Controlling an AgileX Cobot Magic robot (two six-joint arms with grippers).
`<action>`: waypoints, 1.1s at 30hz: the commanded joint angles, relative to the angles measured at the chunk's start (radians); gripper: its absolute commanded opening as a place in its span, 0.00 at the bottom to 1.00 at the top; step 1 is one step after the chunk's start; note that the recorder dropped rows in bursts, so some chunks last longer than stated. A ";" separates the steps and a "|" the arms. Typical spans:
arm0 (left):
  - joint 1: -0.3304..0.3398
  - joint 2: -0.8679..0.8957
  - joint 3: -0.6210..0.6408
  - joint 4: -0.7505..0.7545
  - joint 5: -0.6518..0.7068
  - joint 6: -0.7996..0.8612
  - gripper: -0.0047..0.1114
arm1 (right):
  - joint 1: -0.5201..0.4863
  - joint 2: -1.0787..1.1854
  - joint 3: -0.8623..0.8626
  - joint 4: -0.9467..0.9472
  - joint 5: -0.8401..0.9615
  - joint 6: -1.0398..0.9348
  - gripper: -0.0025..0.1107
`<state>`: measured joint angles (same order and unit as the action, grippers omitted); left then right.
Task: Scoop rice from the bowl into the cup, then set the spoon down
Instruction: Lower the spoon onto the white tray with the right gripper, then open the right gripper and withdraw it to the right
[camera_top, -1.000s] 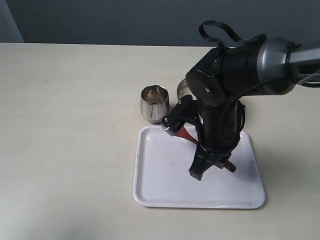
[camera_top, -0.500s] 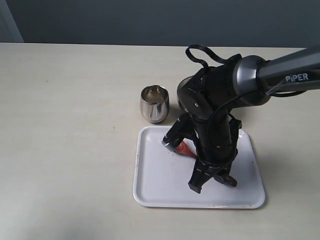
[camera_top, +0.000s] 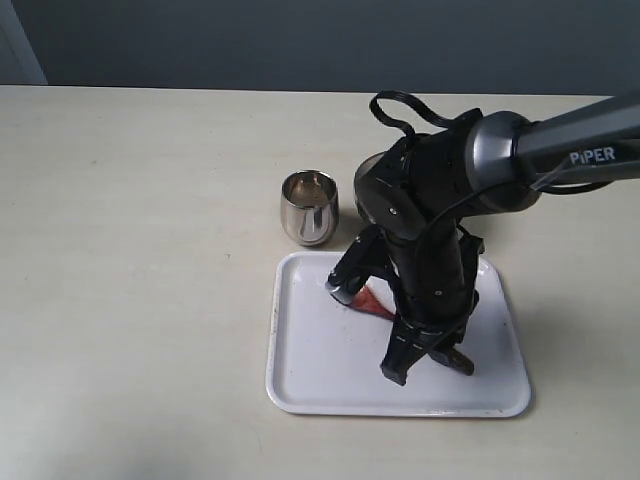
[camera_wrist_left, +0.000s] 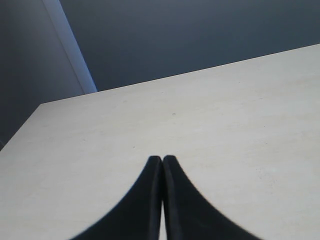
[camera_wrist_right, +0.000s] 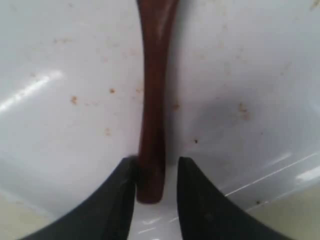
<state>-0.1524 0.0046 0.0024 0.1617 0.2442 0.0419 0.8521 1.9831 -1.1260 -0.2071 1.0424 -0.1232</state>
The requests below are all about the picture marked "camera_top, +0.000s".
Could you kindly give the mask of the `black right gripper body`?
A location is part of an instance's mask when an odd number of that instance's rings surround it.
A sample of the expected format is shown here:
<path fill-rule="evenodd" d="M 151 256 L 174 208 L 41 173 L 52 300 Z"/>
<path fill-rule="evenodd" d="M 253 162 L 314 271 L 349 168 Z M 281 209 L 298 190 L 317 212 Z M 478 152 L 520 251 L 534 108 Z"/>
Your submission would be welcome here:
<path fill-rule="evenodd" d="M 464 145 L 478 112 L 449 129 L 398 140 L 367 158 L 354 176 L 358 209 L 381 227 L 398 269 L 408 319 L 434 328 L 466 320 L 474 283 L 466 279 L 453 213 L 471 194 Z"/>

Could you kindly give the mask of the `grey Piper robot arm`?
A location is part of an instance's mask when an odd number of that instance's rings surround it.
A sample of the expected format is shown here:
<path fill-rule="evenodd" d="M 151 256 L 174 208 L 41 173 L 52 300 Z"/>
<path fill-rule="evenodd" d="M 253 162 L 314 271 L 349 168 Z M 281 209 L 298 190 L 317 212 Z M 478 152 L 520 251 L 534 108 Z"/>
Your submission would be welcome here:
<path fill-rule="evenodd" d="M 327 290 L 345 306 L 371 311 L 367 281 L 388 284 L 395 312 L 380 365 L 388 380 L 404 385 L 424 357 L 471 375 L 473 362 L 458 345 L 479 301 L 484 242 L 462 220 L 637 178 L 639 97 L 539 122 L 476 108 L 446 118 L 393 90 L 378 93 L 369 108 L 401 137 L 355 173 L 356 206 L 367 225 L 330 272 Z"/>

